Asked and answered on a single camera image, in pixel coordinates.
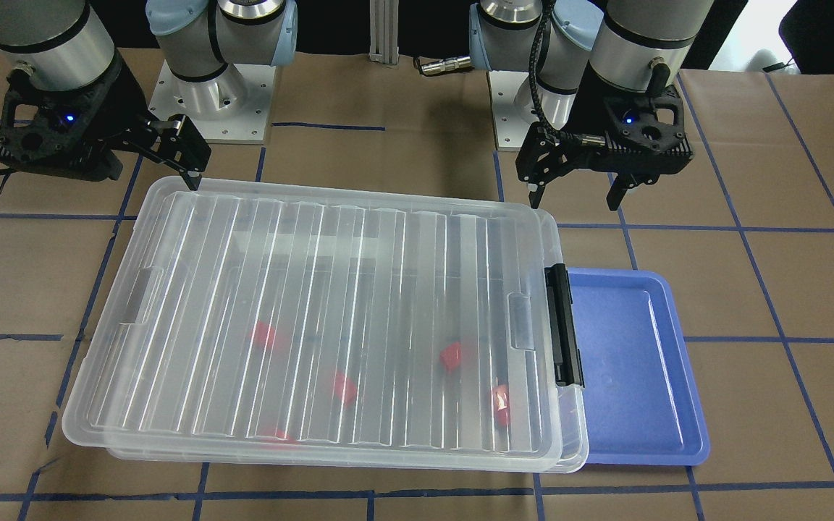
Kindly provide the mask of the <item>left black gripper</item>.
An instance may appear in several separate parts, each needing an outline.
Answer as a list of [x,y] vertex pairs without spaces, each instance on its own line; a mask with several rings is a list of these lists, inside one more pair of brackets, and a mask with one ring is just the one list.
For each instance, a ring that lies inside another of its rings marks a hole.
[[[584,73],[577,132],[605,142],[587,146],[582,164],[616,173],[607,192],[610,211],[618,211],[628,191],[638,187],[638,176],[678,174],[694,157],[686,138],[684,102],[669,85],[673,77],[669,70],[652,70],[648,90],[630,92],[610,85],[594,70]],[[540,203],[546,186],[569,174],[582,150],[580,137],[573,133],[530,125],[516,157],[516,174],[528,188],[529,203]]]

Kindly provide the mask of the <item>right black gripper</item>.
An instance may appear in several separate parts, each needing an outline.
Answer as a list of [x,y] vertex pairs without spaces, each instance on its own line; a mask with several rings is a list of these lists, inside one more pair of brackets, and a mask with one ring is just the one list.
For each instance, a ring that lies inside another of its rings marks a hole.
[[95,82],[70,91],[43,91],[26,69],[7,76],[0,124],[0,162],[15,171],[86,182],[117,180],[114,151],[132,146],[149,161],[199,189],[211,146],[192,119],[149,119],[148,102],[121,53]]

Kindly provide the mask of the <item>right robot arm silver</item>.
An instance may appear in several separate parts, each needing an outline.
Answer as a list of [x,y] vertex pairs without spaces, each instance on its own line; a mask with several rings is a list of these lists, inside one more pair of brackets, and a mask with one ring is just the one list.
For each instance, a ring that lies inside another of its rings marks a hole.
[[174,169],[198,190],[211,146],[198,127],[251,107],[240,66],[287,66],[295,1],[148,1],[176,109],[156,115],[88,1],[0,1],[11,70],[0,122],[0,176],[116,180],[117,151]]

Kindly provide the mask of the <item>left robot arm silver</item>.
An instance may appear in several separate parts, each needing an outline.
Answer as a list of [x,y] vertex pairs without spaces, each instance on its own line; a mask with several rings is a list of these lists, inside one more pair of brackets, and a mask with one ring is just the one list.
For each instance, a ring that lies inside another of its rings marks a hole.
[[526,73],[532,122],[515,159],[532,208],[577,169],[613,174],[606,202],[692,161],[674,82],[711,1],[476,1],[474,68]]

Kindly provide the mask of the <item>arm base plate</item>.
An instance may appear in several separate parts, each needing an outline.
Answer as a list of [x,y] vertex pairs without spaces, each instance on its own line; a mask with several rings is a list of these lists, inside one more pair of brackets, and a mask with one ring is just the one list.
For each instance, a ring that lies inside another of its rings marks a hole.
[[[530,125],[537,120],[525,72],[490,70],[487,73],[492,121],[497,151],[516,152],[522,148]],[[553,93],[537,87],[542,109],[549,123],[558,129],[568,122],[576,93]]]
[[185,82],[164,62],[148,106],[160,119],[188,115],[209,144],[263,145],[279,72],[272,66],[232,64],[213,80]]

